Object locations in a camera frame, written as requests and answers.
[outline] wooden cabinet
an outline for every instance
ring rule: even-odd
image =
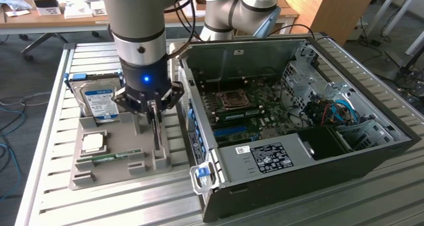
[[[314,32],[326,32],[341,45],[357,26],[371,0],[286,0],[301,16],[295,23],[311,27]],[[301,26],[293,33],[306,33]]]

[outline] blue cable on floor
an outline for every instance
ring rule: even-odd
[[[21,121],[19,125],[11,131],[2,134],[2,136],[6,136],[6,135],[11,134],[14,131],[17,131],[18,128],[21,128],[21,126],[25,124],[25,122],[27,120],[27,117],[26,117],[25,112],[22,112],[22,111],[13,111],[13,110],[9,110],[6,108],[0,108],[0,110],[3,110],[5,112],[10,112],[10,113],[19,113],[22,115],[22,121]]]
[[[9,195],[14,194],[14,192],[19,188],[19,185],[21,185],[21,170],[19,170],[18,161],[17,161],[17,157],[15,157],[14,151],[9,148],[9,146],[6,144],[0,143],[0,147],[3,147],[10,152],[11,156],[13,156],[13,159],[14,159],[15,166],[17,166],[17,171],[18,171],[18,182],[17,182],[17,185],[15,185],[15,187],[13,189],[10,189],[7,191],[7,193],[0,198],[0,202],[2,202],[9,197]]]

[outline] screw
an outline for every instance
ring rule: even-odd
[[[143,46],[141,46],[141,47],[138,48],[138,52],[139,52],[141,54],[143,54],[143,53],[146,52],[146,49],[145,49]]]

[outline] motherboard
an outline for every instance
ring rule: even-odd
[[[283,136],[301,127],[283,107],[274,78],[203,86],[202,100],[221,147]]]

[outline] chair leg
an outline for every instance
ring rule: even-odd
[[[59,33],[55,33],[55,36],[58,37],[59,40],[62,40],[63,43],[70,43],[67,39]]]
[[[54,33],[46,33],[43,36],[37,39],[35,42],[31,43],[30,46],[22,51],[23,55],[26,55],[34,48],[37,48],[45,41],[49,40],[54,36]]]

